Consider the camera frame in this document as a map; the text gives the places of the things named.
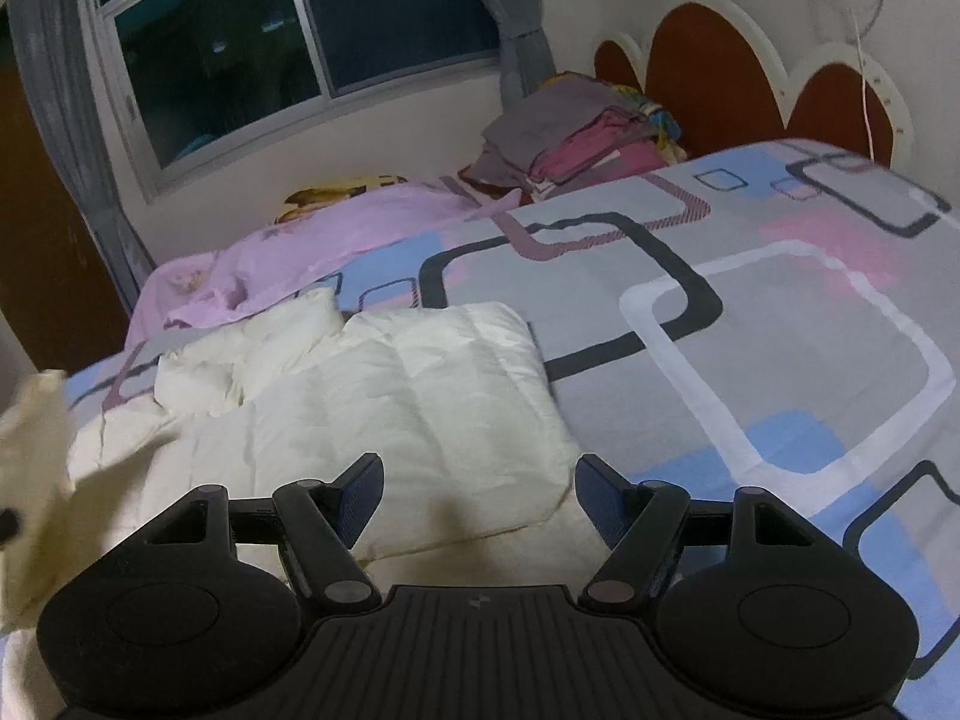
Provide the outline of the cream white garment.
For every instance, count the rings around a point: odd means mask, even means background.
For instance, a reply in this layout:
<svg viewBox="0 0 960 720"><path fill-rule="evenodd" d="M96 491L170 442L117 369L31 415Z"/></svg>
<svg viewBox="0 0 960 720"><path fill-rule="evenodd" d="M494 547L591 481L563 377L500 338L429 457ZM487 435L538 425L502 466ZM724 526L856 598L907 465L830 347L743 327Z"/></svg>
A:
<svg viewBox="0 0 960 720"><path fill-rule="evenodd" d="M153 387L76 424L57 371L2 418L2 624L190 489L239 497L384 461L366 562L547 522L578 444L526 322L499 302L344 316L318 289L172 349Z"/></svg>

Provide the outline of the stack of folded clothes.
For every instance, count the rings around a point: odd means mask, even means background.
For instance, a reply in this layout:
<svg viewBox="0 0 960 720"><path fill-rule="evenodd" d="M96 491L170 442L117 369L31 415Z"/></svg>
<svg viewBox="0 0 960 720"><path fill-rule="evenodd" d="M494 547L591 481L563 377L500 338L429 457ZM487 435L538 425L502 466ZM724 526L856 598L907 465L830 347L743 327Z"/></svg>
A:
<svg viewBox="0 0 960 720"><path fill-rule="evenodd" d="M553 76L482 132L482 151L457 172L492 199L533 202L683 163L679 124L633 86L579 73Z"/></svg>

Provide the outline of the brown wooden door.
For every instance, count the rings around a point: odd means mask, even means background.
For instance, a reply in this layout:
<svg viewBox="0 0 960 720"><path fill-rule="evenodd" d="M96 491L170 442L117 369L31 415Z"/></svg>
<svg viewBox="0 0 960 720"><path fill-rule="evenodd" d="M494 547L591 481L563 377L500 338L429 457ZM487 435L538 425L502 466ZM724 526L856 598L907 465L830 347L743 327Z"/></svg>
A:
<svg viewBox="0 0 960 720"><path fill-rule="evenodd" d="M124 344L127 314L47 156L2 36L2 312L34 366L73 374Z"/></svg>

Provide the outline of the patterned bed sheet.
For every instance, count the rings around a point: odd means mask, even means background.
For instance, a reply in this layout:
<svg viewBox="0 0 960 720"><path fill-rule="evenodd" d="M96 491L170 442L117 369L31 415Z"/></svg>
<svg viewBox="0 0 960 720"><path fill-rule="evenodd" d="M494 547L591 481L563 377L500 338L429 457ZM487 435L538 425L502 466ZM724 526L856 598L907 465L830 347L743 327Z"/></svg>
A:
<svg viewBox="0 0 960 720"><path fill-rule="evenodd" d="M202 484L71 571L26 626L2 624L5 717L957 715L947 200L791 138L423 232L275 305L318 289L344 316L514 310L578 444L560 509L366 562L384 468L352 548L381 605L306 606L274 493ZM73 421L259 314L172 325L62 376ZM576 499L584 454L688 493L654 605L579 603L610 554Z"/></svg>

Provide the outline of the pink blanket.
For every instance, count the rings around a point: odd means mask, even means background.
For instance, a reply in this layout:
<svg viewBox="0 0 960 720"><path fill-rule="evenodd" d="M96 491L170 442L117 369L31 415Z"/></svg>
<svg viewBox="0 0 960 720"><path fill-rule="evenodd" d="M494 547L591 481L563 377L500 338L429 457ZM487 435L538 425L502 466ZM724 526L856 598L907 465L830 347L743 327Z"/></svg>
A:
<svg viewBox="0 0 960 720"><path fill-rule="evenodd" d="M514 210L523 192L480 205L425 184L387 185L270 224L226 249L158 266L140 293L125 346L172 325L215 328L247 319L327 277L359 255L423 232Z"/></svg>

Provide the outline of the yellow patterned pillow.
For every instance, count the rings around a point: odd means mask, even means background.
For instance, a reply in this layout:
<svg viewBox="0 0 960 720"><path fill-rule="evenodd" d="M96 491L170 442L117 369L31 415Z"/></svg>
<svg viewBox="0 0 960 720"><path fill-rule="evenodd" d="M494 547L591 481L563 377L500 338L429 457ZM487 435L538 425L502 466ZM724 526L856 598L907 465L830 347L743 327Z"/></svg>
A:
<svg viewBox="0 0 960 720"><path fill-rule="evenodd" d="M302 188L298 192L291 193L290 197L283 202L281 213L275 218L275 223L288 223L327 206L336 205L343 200L350 200L363 193L405 184L405 182L407 182L405 177L395 174L374 174L374 176L348 177L330 184Z"/></svg>

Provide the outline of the red white headboard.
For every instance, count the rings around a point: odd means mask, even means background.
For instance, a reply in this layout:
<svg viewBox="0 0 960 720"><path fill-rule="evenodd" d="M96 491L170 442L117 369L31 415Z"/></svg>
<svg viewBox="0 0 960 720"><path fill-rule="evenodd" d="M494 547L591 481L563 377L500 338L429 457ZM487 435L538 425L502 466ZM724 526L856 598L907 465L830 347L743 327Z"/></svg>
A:
<svg viewBox="0 0 960 720"><path fill-rule="evenodd" d="M692 156L776 138L807 138L903 171L913 151L907 101L865 50L830 41L789 67L732 0L669 0L646 43L606 29L594 75L628 85L679 122Z"/></svg>

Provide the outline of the sliding glass window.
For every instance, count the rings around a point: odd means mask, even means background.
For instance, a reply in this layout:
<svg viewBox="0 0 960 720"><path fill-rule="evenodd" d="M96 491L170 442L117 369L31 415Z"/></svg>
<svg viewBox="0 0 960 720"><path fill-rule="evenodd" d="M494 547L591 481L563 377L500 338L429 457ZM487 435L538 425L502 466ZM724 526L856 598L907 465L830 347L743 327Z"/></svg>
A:
<svg viewBox="0 0 960 720"><path fill-rule="evenodd" d="M93 0L93 10L149 193L368 89L498 49L482 0Z"/></svg>

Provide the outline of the left grey curtain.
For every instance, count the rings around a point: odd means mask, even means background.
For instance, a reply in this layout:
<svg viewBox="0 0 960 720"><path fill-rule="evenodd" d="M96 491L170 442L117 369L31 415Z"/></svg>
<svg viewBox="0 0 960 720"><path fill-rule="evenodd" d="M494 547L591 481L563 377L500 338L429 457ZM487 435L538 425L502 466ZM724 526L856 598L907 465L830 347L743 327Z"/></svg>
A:
<svg viewBox="0 0 960 720"><path fill-rule="evenodd" d="M99 122L78 0L7 0L26 101L57 176L130 312L153 260L121 204Z"/></svg>

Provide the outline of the grey curtain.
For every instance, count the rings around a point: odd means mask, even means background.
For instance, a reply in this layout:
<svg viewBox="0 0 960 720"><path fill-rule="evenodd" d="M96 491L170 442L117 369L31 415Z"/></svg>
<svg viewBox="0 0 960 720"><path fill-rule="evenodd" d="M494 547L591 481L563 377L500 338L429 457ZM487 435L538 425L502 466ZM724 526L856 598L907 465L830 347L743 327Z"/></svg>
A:
<svg viewBox="0 0 960 720"><path fill-rule="evenodd" d="M121 204L99 122L78 0L7 0L26 101L57 176L130 312L153 260Z"/></svg>
<svg viewBox="0 0 960 720"><path fill-rule="evenodd" d="M544 31L542 0L482 0L500 36L503 109L529 96L555 73Z"/></svg>

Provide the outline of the right grey curtain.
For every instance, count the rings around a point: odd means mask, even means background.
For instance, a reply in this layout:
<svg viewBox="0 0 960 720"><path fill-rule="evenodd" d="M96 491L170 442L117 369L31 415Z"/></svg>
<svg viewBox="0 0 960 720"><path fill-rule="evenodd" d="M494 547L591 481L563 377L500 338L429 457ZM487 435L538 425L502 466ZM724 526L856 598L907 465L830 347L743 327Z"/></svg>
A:
<svg viewBox="0 0 960 720"><path fill-rule="evenodd" d="M529 96L555 73L544 31L542 0L482 0L500 36L503 109Z"/></svg>

